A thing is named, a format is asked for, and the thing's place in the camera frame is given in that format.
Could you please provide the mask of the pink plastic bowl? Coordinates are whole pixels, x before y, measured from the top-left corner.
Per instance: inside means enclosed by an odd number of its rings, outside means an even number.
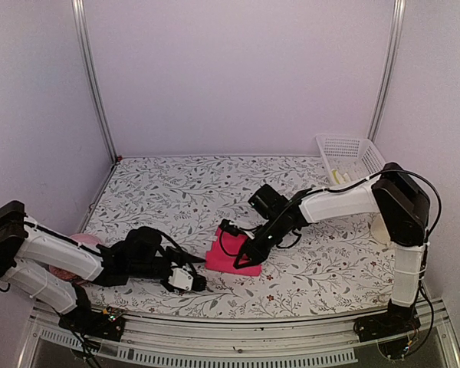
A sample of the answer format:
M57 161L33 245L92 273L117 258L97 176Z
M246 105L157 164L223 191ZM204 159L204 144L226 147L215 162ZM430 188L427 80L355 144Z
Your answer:
M80 242L84 245L86 245L90 250L93 250L93 251L98 251L98 249L96 248L96 246L98 244L100 244L100 239L94 235L89 235L89 234L84 234L84 233L78 233L78 234L74 234L71 236L71 238L73 240L75 240L76 242ZM82 284L86 284L87 281L84 280L83 278L81 278L80 276L78 276L79 279L76 280L76 281L71 281L73 282L74 284L77 284L77 285L82 285Z

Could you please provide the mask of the brown patterned cupcake liner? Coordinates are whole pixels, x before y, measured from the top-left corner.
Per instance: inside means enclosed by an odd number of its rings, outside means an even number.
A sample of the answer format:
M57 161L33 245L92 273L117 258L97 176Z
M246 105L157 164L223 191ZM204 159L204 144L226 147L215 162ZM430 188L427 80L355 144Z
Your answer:
M54 266L49 266L49 271L54 276L56 276L57 278L63 281L76 281L79 279L79 277L76 274L66 271L62 268L56 268Z

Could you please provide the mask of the right aluminium frame post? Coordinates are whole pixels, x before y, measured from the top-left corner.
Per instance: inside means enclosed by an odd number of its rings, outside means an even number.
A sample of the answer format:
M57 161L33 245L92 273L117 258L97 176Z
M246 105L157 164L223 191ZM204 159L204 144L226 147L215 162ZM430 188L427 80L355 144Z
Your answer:
M379 85L379 91L376 98L376 103L373 109L373 115L370 122L370 127L367 133L367 138L374 142L379 134L380 125L383 118L383 113L386 106L389 87L393 78L396 58L401 42L403 19L406 10L405 0L395 0L393 4L393 16L390 25L389 42L387 45L386 59L383 68L383 74Z

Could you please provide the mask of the left aluminium frame post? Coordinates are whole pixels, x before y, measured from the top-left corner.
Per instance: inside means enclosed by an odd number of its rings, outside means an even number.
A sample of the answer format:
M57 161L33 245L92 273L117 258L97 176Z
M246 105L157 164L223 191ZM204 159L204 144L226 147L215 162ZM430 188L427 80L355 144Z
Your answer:
M90 89L90 95L94 105L94 111L97 115L97 121L100 126L100 133L103 137L104 144L107 148L110 161L115 164L117 162L117 151L113 141L112 133L107 121L107 115L104 109L100 86L97 80L95 71L94 56L90 46L90 39L87 29L87 19L84 7L84 1L73 0L71 2L74 23L77 32L77 40L80 47L80 54L83 59L84 69L87 77L87 84Z

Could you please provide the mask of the floral patterned table mat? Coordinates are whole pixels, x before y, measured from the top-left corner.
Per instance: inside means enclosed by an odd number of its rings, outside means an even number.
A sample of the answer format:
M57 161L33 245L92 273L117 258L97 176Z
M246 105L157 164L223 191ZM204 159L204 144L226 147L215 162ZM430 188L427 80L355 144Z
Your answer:
M211 248L221 220L245 228L262 223L249 205L268 184L292 196L326 186L320 159L306 156L189 156L125 159L115 169L90 221L88 234L105 245L128 231L149 226L168 234L192 255ZM373 215L329 219L289 235L270 253L256 277L197 270L207 279L203 292L167 291L158 281L132 279L124 286L86 286L98 307L149 314L211 319L257 320L314 317L385 307L406 283L395 273L392 246L377 242Z

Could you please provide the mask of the green white patterned towel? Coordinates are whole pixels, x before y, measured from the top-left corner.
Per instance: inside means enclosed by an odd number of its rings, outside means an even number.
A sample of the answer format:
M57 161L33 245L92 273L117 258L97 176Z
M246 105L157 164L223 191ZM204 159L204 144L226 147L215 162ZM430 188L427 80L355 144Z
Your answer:
M341 173L338 169L333 169L331 171L332 180L335 185L342 185L352 181L347 172Z

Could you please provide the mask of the white plastic mesh basket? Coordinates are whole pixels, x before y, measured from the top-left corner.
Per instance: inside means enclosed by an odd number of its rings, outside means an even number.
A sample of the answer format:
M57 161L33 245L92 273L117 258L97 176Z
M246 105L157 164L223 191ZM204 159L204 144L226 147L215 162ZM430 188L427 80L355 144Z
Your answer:
M315 139L332 186L336 186L332 180L333 169L348 173L354 182L381 171L386 165L379 150L368 139L331 134L318 134Z

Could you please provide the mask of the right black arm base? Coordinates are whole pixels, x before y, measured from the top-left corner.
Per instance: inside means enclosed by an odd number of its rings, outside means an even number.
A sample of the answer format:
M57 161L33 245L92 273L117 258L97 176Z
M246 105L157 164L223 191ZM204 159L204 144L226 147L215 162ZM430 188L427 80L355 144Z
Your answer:
M401 307L389 301L385 312L357 318L353 331L360 342L365 342L408 333L419 329L420 326L414 304Z

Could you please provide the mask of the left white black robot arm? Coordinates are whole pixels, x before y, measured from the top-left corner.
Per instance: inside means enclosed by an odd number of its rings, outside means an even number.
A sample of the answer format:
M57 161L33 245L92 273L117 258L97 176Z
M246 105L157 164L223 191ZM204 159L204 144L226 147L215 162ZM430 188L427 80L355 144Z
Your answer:
M102 287L124 286L131 278L156 278L170 292L200 292L206 288L205 277L195 268L200 262L154 228L135 228L114 245L91 248L39 224L26 215L22 202L0 208L0 280L68 316L83 333L99 324L85 290L61 280L48 267Z

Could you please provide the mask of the aluminium frame post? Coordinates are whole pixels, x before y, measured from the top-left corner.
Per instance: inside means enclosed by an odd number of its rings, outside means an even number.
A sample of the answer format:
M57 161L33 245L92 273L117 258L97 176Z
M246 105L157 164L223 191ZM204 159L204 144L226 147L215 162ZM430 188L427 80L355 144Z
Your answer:
M374 142L379 134L380 125L383 118L383 113L386 106L389 87L393 78L396 58L401 42L403 19L406 10L405 0L395 0L393 4L393 16L390 25L389 42L387 45L386 59L383 68L383 74L379 85L379 91L376 98L376 103L373 109L373 115L370 122L370 127L367 133L367 138Z
M71 2L74 23L77 32L77 40L80 47L80 54L83 59L84 69L87 77L87 84L90 89L90 95L94 105L94 111L97 115L97 121L100 126L100 133L103 137L104 144L107 148L110 161L115 164L117 162L117 151L113 141L112 133L107 121L107 115L104 109L100 86L97 80L95 71L94 56L90 46L90 39L87 29L87 19L84 7L84 1L73 0Z

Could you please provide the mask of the aluminium front rail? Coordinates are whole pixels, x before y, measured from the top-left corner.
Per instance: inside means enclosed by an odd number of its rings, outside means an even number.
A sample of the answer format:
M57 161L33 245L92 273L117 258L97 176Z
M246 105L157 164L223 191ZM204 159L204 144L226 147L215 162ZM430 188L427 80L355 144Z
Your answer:
M118 341L93 339L90 351L43 303L26 327L20 367L460 367L460 347L440 298L416 305L421 326L362 341L356 313L250 320L125 315Z

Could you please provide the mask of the pink red towel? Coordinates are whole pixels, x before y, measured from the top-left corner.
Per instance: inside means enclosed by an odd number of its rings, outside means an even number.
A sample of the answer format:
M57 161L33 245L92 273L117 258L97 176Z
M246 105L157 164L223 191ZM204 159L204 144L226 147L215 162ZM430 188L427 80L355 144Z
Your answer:
M249 277L257 277L261 274L262 267L260 265L248 268L235 268L234 266L241 246L246 240L249 240L246 234L232 235L223 231L222 227L219 226L215 236L216 240L205 254L206 269Z

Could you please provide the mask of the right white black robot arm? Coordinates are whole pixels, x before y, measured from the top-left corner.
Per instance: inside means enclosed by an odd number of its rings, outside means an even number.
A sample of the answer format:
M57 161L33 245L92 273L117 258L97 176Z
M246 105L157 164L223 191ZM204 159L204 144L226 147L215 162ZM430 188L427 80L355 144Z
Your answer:
M429 242L430 199L416 183L417 174L387 163L383 170L349 185L304 189L291 198L269 185L249 200L265 224L240 247L233 266L250 268L264 262L285 235L323 220L361 213L380 214L395 251L394 285L381 318L387 334L397 334L411 320L425 267Z

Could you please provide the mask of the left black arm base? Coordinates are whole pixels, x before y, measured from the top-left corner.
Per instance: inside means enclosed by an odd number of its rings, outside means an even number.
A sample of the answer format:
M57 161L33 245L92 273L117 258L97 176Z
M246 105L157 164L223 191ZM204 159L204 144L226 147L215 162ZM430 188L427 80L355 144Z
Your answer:
M95 311L89 304L77 304L66 314L59 314L59 326L88 337L120 342L126 319Z

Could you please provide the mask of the cream ceramic mug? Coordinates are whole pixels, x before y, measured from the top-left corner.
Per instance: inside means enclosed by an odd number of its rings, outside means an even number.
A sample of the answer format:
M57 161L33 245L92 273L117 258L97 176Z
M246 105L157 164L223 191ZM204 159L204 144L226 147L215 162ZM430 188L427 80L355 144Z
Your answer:
M390 246L390 236L388 230L386 229L383 218L378 215L372 221L370 226L370 234L373 239L380 243L381 245Z

